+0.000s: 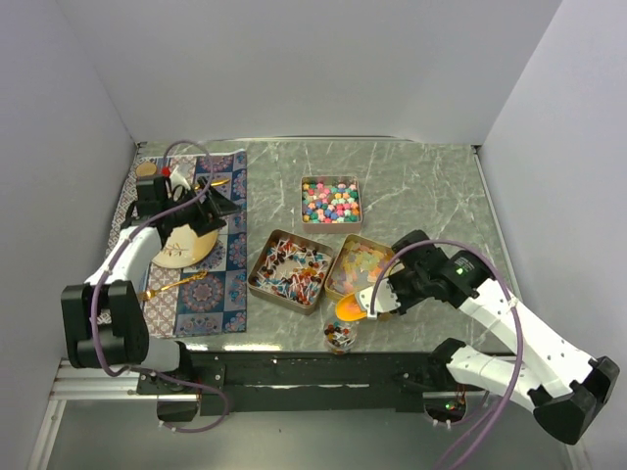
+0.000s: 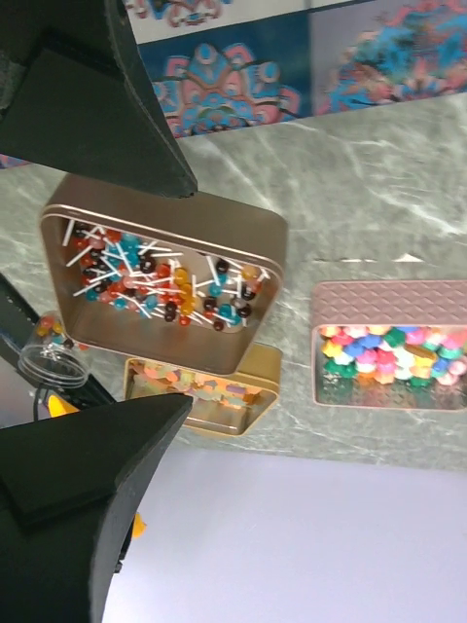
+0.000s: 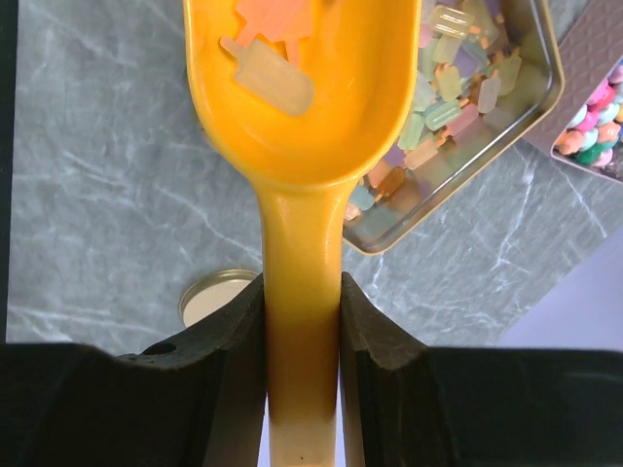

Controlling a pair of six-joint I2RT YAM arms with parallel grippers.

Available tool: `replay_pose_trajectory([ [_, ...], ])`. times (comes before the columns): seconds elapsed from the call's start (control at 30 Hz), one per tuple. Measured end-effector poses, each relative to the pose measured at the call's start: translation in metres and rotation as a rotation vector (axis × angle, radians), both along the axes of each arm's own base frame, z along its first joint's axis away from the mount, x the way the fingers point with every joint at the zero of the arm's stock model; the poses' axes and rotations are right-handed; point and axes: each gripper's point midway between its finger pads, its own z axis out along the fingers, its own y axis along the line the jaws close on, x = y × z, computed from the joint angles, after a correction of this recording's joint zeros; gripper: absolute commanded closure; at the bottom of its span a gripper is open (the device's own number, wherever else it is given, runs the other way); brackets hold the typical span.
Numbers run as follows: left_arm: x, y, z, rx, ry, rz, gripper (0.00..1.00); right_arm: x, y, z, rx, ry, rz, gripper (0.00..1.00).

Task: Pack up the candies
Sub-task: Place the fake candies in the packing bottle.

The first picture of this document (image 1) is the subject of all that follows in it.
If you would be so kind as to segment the yellow plastic scoop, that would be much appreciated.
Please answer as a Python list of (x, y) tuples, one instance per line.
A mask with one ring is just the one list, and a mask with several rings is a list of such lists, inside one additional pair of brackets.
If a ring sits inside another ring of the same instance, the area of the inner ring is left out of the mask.
[(389, 296), (377, 294), (373, 297), (369, 293), (360, 292), (339, 301), (335, 313), (345, 322), (376, 320), (380, 314), (391, 312), (397, 307), (397, 302)]

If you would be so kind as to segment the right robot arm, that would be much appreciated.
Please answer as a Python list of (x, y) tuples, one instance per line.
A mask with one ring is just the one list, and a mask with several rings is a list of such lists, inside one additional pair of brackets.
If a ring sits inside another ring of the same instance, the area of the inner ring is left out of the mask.
[(448, 339), (432, 354), (431, 383), (444, 391), (457, 383), (490, 391), (528, 409), (553, 438), (577, 444), (609, 401), (619, 365), (560, 337), (509, 290), (483, 254), (457, 243), (458, 252), (449, 257), (445, 244), (414, 230), (393, 245), (403, 268), (386, 282), (397, 310), (430, 298), (441, 301), (483, 325), (516, 361)]

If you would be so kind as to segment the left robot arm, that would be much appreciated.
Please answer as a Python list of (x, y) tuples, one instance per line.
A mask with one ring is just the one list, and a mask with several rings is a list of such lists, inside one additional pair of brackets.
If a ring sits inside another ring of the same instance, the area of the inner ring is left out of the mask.
[(115, 247), (87, 280), (62, 292), (67, 356), (77, 369), (111, 377), (127, 370), (160, 376), (180, 394), (195, 382), (191, 354), (176, 340), (150, 336), (137, 288), (174, 229), (187, 226), (204, 236), (241, 208), (206, 179), (197, 189), (178, 189), (168, 177), (153, 175), (138, 178), (135, 188)]

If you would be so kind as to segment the gold tin of lollipops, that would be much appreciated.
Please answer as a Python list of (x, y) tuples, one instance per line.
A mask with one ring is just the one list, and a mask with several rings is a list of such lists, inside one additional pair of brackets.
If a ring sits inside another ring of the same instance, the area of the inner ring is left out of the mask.
[(327, 245), (275, 229), (248, 275), (250, 292), (265, 301), (309, 315), (323, 297), (335, 253)]

